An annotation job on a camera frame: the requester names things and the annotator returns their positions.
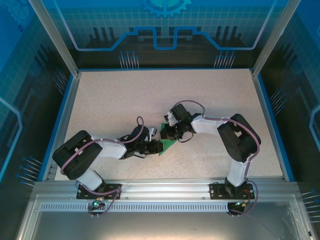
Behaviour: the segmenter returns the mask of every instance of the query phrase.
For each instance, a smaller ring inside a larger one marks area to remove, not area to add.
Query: glass panel
[[[250,68],[287,0],[45,0],[79,68]]]
[[[319,181],[320,2],[302,0],[261,71],[297,181]]]
[[[28,1],[0,0],[0,33],[0,229],[13,239],[70,72]]]
[[[226,212],[117,212],[91,219],[85,212],[41,212],[32,240],[56,239],[298,240],[285,202],[258,203],[249,216]]]

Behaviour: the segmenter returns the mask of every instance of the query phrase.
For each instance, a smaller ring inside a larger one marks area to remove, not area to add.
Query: gear logo
[[[0,7],[7,7],[8,12],[20,26],[25,25],[30,15],[28,0],[0,0]]]
[[[160,16],[173,18],[175,14],[186,10],[191,0],[140,0],[140,3],[144,6],[144,10],[150,11],[150,14],[156,14],[157,18]]]

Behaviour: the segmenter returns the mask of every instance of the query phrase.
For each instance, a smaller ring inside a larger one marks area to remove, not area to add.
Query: black mounting plate
[[[100,193],[106,193],[106,192],[110,192],[112,190],[115,190],[117,188],[120,188],[122,185],[121,184],[105,184],[104,188],[100,188],[99,192]],[[108,194],[106,196],[104,196],[105,200],[113,200],[114,197],[116,196],[117,192]],[[116,197],[116,200],[120,199],[120,195],[121,193],[119,193],[119,195]],[[90,192],[88,192],[87,190],[85,190],[85,188],[83,186],[81,186],[79,184],[77,193],[76,193],[76,199],[87,199],[87,200],[95,200],[97,199],[99,196],[98,195],[94,195]]]
[[[252,184],[243,183],[240,186],[241,189],[237,189],[237,193],[233,196],[230,196],[226,191],[226,185],[224,183],[214,182],[209,184],[209,193],[211,200],[247,200],[248,195],[244,192],[245,190],[249,190],[250,192],[250,200],[255,199],[254,189]]]

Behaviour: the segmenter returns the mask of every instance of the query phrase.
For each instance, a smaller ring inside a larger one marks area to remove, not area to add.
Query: green block
[[[165,123],[161,123],[161,130],[165,128]],[[177,140],[160,139],[163,144],[163,151],[159,152],[159,156],[163,154],[168,148],[170,148]]]

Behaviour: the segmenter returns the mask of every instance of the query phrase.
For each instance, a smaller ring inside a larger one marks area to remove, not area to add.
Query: white work surface
[[[260,153],[248,175],[282,176],[248,69],[83,72],[65,140],[80,130],[96,138],[117,139],[132,132],[137,116],[143,117],[146,127],[158,129],[159,139],[164,115],[181,100],[198,101],[207,117],[242,114],[261,138]],[[184,106],[192,115],[202,112],[196,104]],[[230,163],[219,136],[199,133],[189,142],[176,142],[161,156],[97,158],[91,168],[108,180],[210,178],[226,177]],[[58,171],[55,179],[67,178]]]

